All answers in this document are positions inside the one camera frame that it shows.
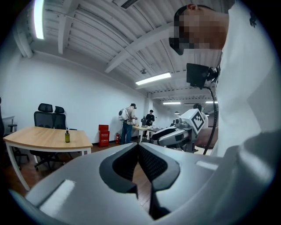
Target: white shirt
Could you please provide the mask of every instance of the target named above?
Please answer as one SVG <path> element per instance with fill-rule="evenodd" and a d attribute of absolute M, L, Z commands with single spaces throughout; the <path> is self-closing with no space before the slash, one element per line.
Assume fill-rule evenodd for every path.
<path fill-rule="evenodd" d="M 281 128 L 279 58 L 261 23 L 250 25 L 250 12 L 241 2 L 229 10 L 216 90 L 220 113 L 213 156 L 223 157 L 229 147 Z"/>

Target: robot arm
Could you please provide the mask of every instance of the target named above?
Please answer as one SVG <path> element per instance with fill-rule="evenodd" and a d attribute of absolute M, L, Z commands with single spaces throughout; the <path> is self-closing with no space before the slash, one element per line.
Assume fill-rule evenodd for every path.
<path fill-rule="evenodd" d="M 198 109 L 190 109 L 175 121 L 175 126 L 168 127 L 153 134 L 160 146 L 175 145 L 184 151 L 192 151 L 199 131 L 204 126 L 204 119 Z"/>

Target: black shirt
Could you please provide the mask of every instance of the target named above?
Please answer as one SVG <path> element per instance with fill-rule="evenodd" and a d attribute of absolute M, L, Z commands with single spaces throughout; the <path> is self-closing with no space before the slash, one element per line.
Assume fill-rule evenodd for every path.
<path fill-rule="evenodd" d="M 154 121 L 154 115 L 147 114 L 145 118 L 147 119 L 146 121 L 147 126 L 151 125 L 150 121 Z"/>

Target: black cable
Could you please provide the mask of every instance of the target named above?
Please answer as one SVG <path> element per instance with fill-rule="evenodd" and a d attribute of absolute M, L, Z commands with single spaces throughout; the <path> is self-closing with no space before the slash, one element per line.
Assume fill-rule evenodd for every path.
<path fill-rule="evenodd" d="M 209 146 L 211 144 L 211 141 L 213 139 L 213 136 L 214 136 L 214 133 L 215 133 L 215 129 L 216 129 L 217 110 L 216 110 L 215 98 L 214 98 L 214 95 L 213 95 L 213 92 L 212 92 L 211 88 L 209 88 L 209 87 L 202 87 L 202 88 L 205 88 L 205 89 L 209 90 L 209 92 L 211 93 L 211 96 L 212 96 L 213 106 L 214 106 L 214 125 L 213 125 L 213 128 L 212 128 L 211 136 L 210 136 L 210 138 L 208 140 L 208 143 L 207 143 L 207 145 L 205 147 L 205 150 L 204 150 L 204 153 L 203 153 L 203 155 L 206 155 L 207 150 L 208 150 L 208 148 L 209 148 Z"/>

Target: ceiling vent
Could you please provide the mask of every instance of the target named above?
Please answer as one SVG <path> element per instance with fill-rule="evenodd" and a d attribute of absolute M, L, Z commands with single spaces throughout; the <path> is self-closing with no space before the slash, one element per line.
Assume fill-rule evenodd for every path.
<path fill-rule="evenodd" d="M 122 9 L 128 9 L 140 0 L 114 0 L 113 2 Z"/>

